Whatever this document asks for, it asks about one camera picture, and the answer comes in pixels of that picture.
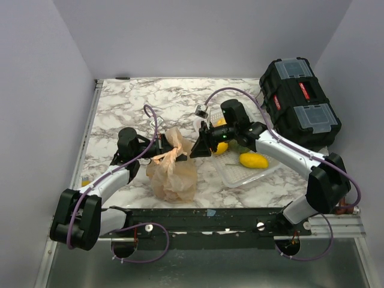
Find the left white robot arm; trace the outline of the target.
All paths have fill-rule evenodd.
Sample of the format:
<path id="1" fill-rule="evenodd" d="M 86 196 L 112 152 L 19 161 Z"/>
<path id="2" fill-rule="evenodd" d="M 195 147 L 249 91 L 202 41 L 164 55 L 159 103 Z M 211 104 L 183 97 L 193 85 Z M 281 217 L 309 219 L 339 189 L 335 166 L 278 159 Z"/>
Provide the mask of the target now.
<path id="1" fill-rule="evenodd" d="M 140 168 L 140 159 L 159 163 L 167 156 L 175 161 L 187 160 L 182 146 L 182 135 L 177 128 L 164 134 L 155 133 L 152 139 L 139 135 L 128 127 L 118 133 L 117 152 L 107 170 L 90 184 L 78 189 L 66 189 L 59 198 L 50 228 L 51 240 L 67 244 L 70 249 L 90 250 L 101 235 L 114 231 L 128 236 L 133 222 L 122 208 L 102 205 L 120 188 L 130 184 Z"/>

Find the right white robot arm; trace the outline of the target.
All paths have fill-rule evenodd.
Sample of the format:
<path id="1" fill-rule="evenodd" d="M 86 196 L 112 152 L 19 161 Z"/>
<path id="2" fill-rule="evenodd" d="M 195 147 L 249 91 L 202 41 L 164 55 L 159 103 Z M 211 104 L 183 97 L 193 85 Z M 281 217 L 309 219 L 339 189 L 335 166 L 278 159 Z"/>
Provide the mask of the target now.
<path id="1" fill-rule="evenodd" d="M 226 123 L 210 127 L 202 121 L 199 136 L 191 149 L 191 158 L 210 157 L 221 142 L 235 140 L 253 152 L 272 157 L 300 174 L 307 181 L 304 196 L 289 203 L 276 220 L 276 228 L 289 235 L 298 223 L 315 214 L 330 213 L 350 191 L 342 158 L 332 153 L 325 156 L 269 131 L 261 122 L 250 121 L 245 108 L 238 100 L 221 104 Z"/>

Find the orange banana-print plastic bag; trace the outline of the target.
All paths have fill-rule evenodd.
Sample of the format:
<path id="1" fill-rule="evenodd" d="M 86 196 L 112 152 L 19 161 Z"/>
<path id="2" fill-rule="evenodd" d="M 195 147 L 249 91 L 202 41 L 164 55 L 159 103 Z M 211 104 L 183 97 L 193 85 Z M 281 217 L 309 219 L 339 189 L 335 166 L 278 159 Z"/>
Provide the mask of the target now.
<path id="1" fill-rule="evenodd" d="M 197 191 L 197 168 L 190 158 L 193 144 L 176 127 L 167 130 L 165 135 L 173 149 L 154 156 L 148 164 L 146 175 L 150 186 L 155 196 L 161 200 L 171 203 L 191 202 Z M 175 162 L 175 154 L 182 152 L 188 154 L 188 160 Z"/>

